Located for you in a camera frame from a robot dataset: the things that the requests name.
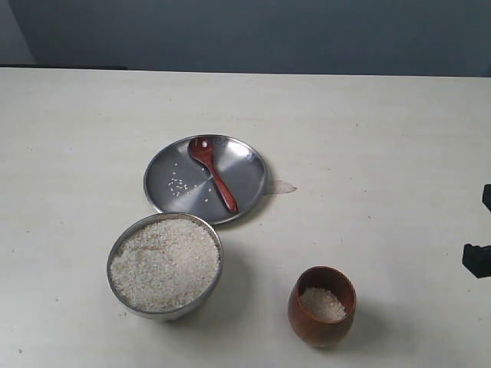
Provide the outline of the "dark red wooden spoon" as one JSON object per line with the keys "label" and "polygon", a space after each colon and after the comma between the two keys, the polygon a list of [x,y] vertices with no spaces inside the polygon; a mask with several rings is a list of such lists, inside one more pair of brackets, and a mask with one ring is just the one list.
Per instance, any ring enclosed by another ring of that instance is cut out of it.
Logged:
{"label": "dark red wooden spoon", "polygon": [[237,202],[214,165],[212,143],[203,136],[192,138],[188,144],[188,152],[195,161],[209,170],[226,208],[229,212],[236,214],[239,211]]}

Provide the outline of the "steel bowl of rice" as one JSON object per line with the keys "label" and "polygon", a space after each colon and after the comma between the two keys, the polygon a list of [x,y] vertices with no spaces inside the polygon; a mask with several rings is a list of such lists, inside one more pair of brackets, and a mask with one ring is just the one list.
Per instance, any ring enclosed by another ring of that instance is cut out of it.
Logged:
{"label": "steel bowl of rice", "polygon": [[222,274],[223,246],[216,231],[194,215],[148,216],[114,242],[107,282],[131,313],[176,320],[210,297]]}

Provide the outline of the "brown wooden cup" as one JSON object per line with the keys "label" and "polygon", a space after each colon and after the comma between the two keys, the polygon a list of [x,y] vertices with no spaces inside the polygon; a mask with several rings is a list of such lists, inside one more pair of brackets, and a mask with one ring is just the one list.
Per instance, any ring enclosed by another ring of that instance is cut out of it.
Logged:
{"label": "brown wooden cup", "polygon": [[344,274],[315,266],[296,281],[288,300],[288,320],[307,345],[330,348],[348,335],[356,306],[354,286]]}

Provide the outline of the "round steel plate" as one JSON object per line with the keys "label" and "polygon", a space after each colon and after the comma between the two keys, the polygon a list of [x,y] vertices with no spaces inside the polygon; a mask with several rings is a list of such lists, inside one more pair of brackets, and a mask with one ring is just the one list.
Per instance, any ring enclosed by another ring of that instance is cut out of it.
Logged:
{"label": "round steel plate", "polygon": [[185,212],[211,225],[231,222],[250,212],[265,194],[268,168],[259,153],[235,138],[207,134],[213,164],[238,205],[230,212],[210,171],[189,155],[191,136],[159,151],[143,176],[143,190],[158,212]]}

